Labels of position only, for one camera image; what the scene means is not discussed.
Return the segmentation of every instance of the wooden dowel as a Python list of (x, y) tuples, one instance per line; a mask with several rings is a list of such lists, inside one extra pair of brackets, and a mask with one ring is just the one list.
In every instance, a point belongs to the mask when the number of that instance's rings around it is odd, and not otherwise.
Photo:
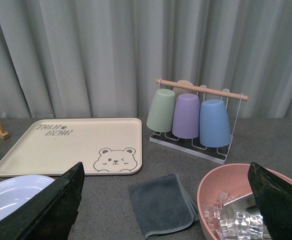
[(2, 124), (1, 124), (1, 122), (0, 122), (0, 132), (1, 132), (2, 134), (4, 134), (4, 133), (5, 133), (5, 130), (4, 130), (4, 128), (2, 127)]
[(200, 86), (193, 86), (193, 85), (183, 84), (183, 83), (180, 83), (180, 82), (156, 79), (156, 83), (158, 84), (159, 82), (162, 85), (167, 85), (167, 86), (171, 86), (171, 87), (176, 87), (176, 88), (181, 88), (181, 89), (188, 89), (188, 90), (192, 90), (192, 91), (196, 91), (196, 92), (212, 94), (212, 95), (217, 95), (217, 96), (221, 96), (221, 97), (227, 97), (227, 98), (231, 98), (231, 99), (238, 99), (238, 100), (241, 99), (243, 101), (247, 101), (248, 100), (248, 96), (237, 94), (237, 93), (220, 91), (220, 90), (215, 90), (215, 89), (205, 88), (205, 87), (200, 87)]

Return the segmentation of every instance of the gray cloth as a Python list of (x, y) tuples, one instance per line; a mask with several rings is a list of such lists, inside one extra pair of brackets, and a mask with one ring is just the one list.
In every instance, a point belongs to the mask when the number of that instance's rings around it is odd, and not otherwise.
[(146, 239), (183, 230), (199, 219), (177, 174), (132, 185), (129, 194)]

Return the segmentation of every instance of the cartoon bear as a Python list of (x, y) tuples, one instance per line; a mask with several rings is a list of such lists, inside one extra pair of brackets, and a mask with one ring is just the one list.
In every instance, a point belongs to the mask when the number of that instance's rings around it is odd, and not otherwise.
[(136, 150), (128, 147), (124, 150), (103, 148), (99, 151), (100, 157), (94, 163), (98, 172), (131, 172), (138, 165), (134, 154)]

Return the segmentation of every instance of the gray table surface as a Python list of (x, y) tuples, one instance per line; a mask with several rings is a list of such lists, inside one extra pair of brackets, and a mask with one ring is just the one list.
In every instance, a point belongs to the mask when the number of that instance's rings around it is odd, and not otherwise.
[[(0, 139), (0, 160), (38, 119), (0, 119), (11, 137)], [(142, 119), (142, 167), (133, 175), (87, 176), (79, 214), (69, 240), (144, 239), (129, 199), (135, 183), (177, 173), (190, 197), (197, 203), (202, 178), (220, 164), (149, 141), (152, 133)], [(238, 119), (226, 164), (257, 162), (292, 179), (292, 118)], [(157, 240), (204, 240), (199, 222)]]

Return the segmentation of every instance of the cup rack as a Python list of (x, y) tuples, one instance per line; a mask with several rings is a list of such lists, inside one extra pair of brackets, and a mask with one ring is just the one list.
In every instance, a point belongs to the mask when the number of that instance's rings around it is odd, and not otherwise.
[(205, 85), (193, 86), (189, 84), (162, 80), (162, 79), (157, 79), (156, 83), (159, 84), (159, 88), (160, 88), (160, 85), (166, 85), (166, 86), (171, 86), (175, 88), (195, 91), (197, 93), (203, 93), (203, 101), (205, 100), (205, 94), (220, 96), (221, 99), (225, 101), (226, 109), (228, 109), (229, 98), (239, 100), (237, 115), (232, 127), (231, 142), (227, 146), (206, 147), (200, 144), (199, 137), (194, 138), (194, 139), (182, 139), (182, 138), (178, 138), (174, 136), (171, 131), (165, 132), (165, 133), (154, 131), (149, 137), (150, 141), (153, 143), (157, 143), (157, 144), (160, 144), (172, 149), (176, 149), (188, 154), (192, 154), (197, 157), (201, 157), (218, 164), (222, 164), (222, 165), (225, 164), (229, 151), (230, 151), (231, 143), (233, 140), (233, 133), (236, 126), (241, 101), (247, 101), (248, 96), (243, 95), (243, 94), (232, 93), (228, 89), (215, 90), (215, 89), (207, 88)]

